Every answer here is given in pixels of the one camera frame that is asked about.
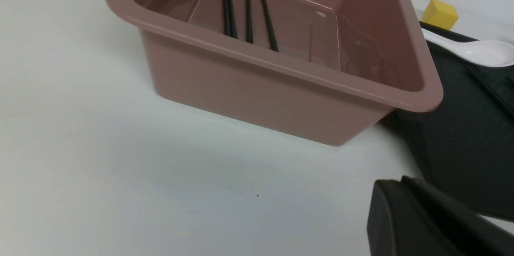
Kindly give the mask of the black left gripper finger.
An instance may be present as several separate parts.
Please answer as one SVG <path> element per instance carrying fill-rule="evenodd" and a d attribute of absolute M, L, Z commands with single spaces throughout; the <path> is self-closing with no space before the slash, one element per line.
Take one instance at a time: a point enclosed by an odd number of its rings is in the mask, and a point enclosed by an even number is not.
<path fill-rule="evenodd" d="M 367 220 L 373 256 L 512 256 L 513 235 L 429 183 L 374 182 Z"/>

